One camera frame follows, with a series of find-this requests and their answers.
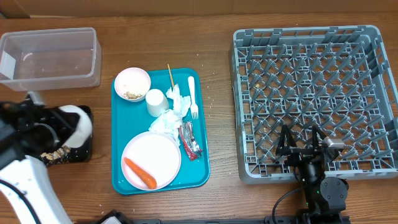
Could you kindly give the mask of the pale green bowl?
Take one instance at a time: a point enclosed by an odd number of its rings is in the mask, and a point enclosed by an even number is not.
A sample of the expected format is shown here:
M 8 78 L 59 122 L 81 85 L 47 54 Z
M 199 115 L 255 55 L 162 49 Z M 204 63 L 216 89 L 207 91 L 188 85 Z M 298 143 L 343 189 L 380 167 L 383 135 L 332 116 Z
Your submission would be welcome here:
M 86 140 L 91 136 L 93 131 L 93 124 L 88 114 L 80 107 L 74 105 L 65 105 L 59 107 L 63 112 L 76 113 L 79 115 L 79 120 L 73 134 L 63 143 L 63 146 L 70 148 L 79 148 L 84 145 Z

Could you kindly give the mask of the orange carrot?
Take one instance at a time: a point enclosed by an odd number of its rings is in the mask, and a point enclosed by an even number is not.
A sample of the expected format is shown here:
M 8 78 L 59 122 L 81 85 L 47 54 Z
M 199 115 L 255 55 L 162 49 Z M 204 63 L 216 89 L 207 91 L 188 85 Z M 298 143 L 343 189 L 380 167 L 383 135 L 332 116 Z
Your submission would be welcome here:
M 154 190 L 157 187 L 157 181 L 152 175 L 150 175 L 148 172 L 146 172 L 143 168 L 138 166 L 129 158 L 125 157 L 123 160 L 126 165 L 133 171 L 133 173 L 135 173 L 150 190 Z

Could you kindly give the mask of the pink bowl with food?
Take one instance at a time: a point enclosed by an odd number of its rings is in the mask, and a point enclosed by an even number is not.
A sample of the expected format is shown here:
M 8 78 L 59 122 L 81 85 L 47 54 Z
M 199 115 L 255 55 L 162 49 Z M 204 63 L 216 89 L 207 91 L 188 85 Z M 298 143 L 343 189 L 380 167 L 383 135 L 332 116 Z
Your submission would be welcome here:
M 137 67 L 124 69 L 114 80 L 114 90 L 117 95 L 130 102 L 142 101 L 150 86 L 149 74 Z

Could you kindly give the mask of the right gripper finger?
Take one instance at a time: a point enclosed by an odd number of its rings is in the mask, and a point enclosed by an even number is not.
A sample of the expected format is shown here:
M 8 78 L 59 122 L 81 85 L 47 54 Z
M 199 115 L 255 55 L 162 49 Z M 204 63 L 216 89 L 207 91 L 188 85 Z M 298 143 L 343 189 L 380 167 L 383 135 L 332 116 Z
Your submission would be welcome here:
M 318 137 L 320 137 L 321 140 L 324 140 L 326 138 L 326 134 L 317 125 L 313 125 L 312 126 L 312 146 L 313 146 L 313 149 L 319 149 L 320 148 Z
M 296 142 L 289 127 L 286 124 L 283 124 L 277 149 L 290 149 L 291 147 L 297 147 Z

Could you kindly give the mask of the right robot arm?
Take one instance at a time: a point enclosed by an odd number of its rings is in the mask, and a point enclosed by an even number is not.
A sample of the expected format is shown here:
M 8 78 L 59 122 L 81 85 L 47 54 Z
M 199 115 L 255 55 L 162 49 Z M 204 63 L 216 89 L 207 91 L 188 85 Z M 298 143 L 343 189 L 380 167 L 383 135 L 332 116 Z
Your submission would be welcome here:
M 287 221 L 296 224 L 310 223 L 349 223 L 349 217 L 342 217 L 346 209 L 349 185 L 346 180 L 327 177 L 326 166 L 334 161 L 343 151 L 341 139 L 330 138 L 317 125 L 312 126 L 311 146 L 298 147 L 293 135 L 285 124 L 282 126 L 276 149 L 278 156 L 286 157 L 284 164 L 298 171 L 294 176 L 301 186 L 281 196 L 272 209 L 272 222 Z M 296 215 L 277 217 L 278 204 L 289 195 L 303 191 L 306 208 L 297 210 Z

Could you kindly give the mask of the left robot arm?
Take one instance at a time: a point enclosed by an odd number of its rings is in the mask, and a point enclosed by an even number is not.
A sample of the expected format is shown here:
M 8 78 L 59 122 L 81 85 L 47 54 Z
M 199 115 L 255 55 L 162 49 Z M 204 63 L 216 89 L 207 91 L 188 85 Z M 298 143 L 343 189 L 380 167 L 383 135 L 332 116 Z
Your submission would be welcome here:
M 46 108 L 31 98 L 1 103 L 1 192 L 21 223 L 71 223 L 41 155 L 70 143 L 81 124 L 92 127 L 77 106 Z

